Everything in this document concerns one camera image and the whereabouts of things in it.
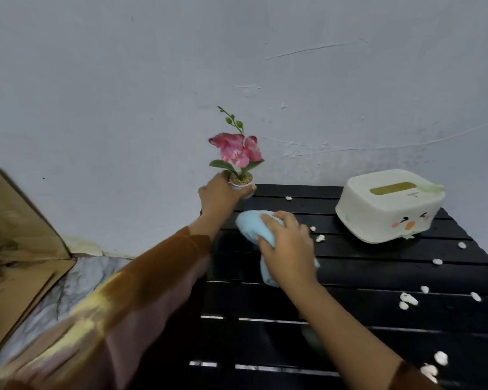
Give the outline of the person's left hand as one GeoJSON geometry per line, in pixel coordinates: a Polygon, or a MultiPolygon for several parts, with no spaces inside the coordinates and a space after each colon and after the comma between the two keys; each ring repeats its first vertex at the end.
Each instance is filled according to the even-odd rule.
{"type": "Polygon", "coordinates": [[[217,191],[216,175],[198,191],[201,200],[201,215],[198,221],[211,228],[220,228],[234,212],[237,204],[242,201],[224,198],[217,191]]]}

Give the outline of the person's right hand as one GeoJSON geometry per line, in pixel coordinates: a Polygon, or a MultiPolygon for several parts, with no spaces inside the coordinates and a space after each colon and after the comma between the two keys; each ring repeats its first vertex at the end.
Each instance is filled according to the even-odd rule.
{"type": "Polygon", "coordinates": [[[275,252],[261,253],[272,278],[292,300],[318,284],[314,244],[306,225],[288,212],[261,214],[262,222],[275,235],[275,252]]]}

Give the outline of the light blue cleaning cloth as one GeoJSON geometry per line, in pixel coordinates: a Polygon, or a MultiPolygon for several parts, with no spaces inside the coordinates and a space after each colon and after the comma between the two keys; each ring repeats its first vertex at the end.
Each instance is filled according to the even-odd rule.
{"type": "MultiPolygon", "coordinates": [[[[261,214],[268,214],[270,216],[273,216],[275,212],[270,212],[266,210],[249,210],[246,212],[241,213],[236,220],[236,225],[241,232],[243,236],[245,236],[249,241],[252,241],[254,244],[256,244],[256,236],[257,234],[264,235],[266,233],[271,233],[270,230],[267,228],[267,226],[262,222],[261,220],[261,214]]],[[[319,262],[314,256],[314,265],[316,269],[318,270],[319,268],[319,262]]],[[[280,288],[279,284],[272,278],[270,275],[266,264],[265,264],[265,259],[264,256],[261,254],[261,274],[264,283],[273,286],[273,287],[278,287],[280,288]]],[[[306,290],[303,293],[311,293],[314,290],[317,290],[321,288],[319,286],[319,283],[306,290]]]]}

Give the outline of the pink artificial orchid white pot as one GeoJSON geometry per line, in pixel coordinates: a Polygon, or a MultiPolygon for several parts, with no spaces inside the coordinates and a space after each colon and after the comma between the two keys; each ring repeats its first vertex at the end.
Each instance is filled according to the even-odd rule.
{"type": "Polygon", "coordinates": [[[242,190],[254,184],[251,171],[264,163],[258,145],[258,138],[245,135],[243,122],[234,114],[221,106],[218,111],[225,116],[228,125],[236,129],[236,133],[221,132],[208,139],[210,145],[219,150],[219,158],[209,163],[213,168],[229,172],[228,182],[234,190],[242,190]]]}

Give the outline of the person's right forearm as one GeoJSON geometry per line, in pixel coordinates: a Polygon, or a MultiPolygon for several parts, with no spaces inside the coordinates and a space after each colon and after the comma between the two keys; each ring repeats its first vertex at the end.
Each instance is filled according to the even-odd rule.
{"type": "Polygon", "coordinates": [[[317,281],[281,287],[349,390],[444,390],[365,328],[317,281]]]}

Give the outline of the person's left forearm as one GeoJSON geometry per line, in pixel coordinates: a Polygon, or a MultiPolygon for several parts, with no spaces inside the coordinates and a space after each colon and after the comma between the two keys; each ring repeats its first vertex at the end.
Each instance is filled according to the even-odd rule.
{"type": "Polygon", "coordinates": [[[125,265],[0,366],[0,390],[126,390],[206,273],[224,222],[203,214],[125,265]]]}

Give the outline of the cream tissue box cartoon face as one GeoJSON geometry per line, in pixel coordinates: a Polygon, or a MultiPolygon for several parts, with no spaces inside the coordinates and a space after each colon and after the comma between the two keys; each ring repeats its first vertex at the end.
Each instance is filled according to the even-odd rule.
{"type": "Polygon", "coordinates": [[[379,244],[428,230],[445,199],[444,186],[407,170],[351,177],[336,215],[359,240],[379,244]]]}

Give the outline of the brown cardboard sheet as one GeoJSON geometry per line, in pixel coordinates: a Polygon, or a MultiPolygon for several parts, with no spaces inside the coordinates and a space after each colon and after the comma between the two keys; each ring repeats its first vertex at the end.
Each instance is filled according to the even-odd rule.
{"type": "Polygon", "coordinates": [[[0,171],[0,347],[74,265],[60,236],[0,171]]]}

